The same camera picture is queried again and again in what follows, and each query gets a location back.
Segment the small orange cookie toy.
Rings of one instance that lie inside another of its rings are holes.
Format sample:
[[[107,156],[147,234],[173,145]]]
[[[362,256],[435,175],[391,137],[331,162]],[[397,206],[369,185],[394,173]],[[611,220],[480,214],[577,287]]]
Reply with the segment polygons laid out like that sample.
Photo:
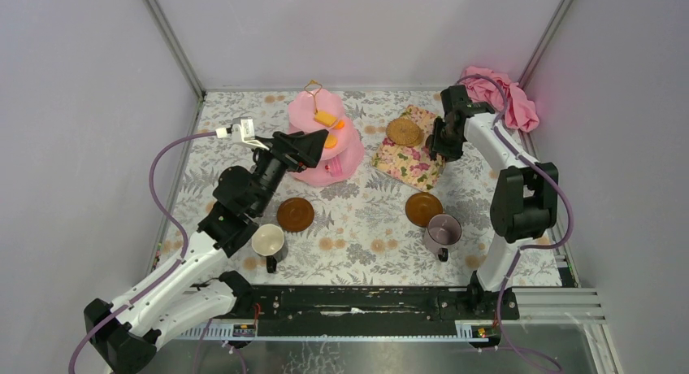
[[[327,150],[333,149],[337,146],[338,144],[338,137],[329,134],[326,138],[326,141],[324,142],[324,148]]]

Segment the pink cake slice toy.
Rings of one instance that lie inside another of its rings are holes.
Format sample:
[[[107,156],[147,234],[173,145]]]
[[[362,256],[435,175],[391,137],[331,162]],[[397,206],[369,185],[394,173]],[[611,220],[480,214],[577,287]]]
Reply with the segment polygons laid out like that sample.
[[[339,159],[331,159],[329,160],[325,166],[324,169],[326,173],[332,177],[339,177],[342,175],[342,166],[341,162]]]

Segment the floral rectangular serving tray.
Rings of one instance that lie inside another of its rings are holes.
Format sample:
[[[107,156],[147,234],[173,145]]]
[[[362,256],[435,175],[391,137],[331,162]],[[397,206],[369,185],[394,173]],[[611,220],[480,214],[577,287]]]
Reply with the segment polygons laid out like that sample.
[[[385,131],[385,138],[370,161],[371,166],[420,191],[428,192],[436,187],[445,162],[442,158],[431,160],[425,147],[436,117],[437,114],[426,109],[407,106],[397,118],[406,118],[419,125],[424,132],[423,141],[418,146],[400,146],[391,142]]]

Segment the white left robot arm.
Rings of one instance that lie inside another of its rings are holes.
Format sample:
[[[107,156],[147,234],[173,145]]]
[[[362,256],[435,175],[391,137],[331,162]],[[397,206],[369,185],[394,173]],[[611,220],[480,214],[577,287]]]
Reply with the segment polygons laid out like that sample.
[[[221,174],[214,189],[214,205],[192,234],[183,233],[182,247],[147,277],[111,302],[94,299],[84,309],[86,335],[72,353],[70,373],[86,345],[91,345],[115,373],[138,373],[172,338],[202,320],[229,314],[240,318],[252,306],[251,285],[236,271],[224,272],[202,291],[183,299],[183,292],[204,272],[224,263],[240,250],[259,226],[288,172],[315,168],[328,132],[275,132],[256,137],[252,127],[234,124],[212,132],[193,134],[164,147],[198,138],[232,137],[248,146],[255,167],[232,166]]]

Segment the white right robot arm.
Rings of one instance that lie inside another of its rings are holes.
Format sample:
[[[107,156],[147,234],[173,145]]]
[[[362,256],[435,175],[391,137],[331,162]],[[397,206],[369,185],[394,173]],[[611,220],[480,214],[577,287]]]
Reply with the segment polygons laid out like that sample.
[[[494,238],[487,258],[471,277],[466,296],[473,317],[485,319],[498,307],[499,292],[509,282],[523,247],[533,246],[557,219],[558,170],[530,156],[509,135],[495,109],[472,102],[464,85],[440,94],[444,115],[434,120],[425,146],[431,159],[454,162],[471,144],[497,172],[490,207]]]

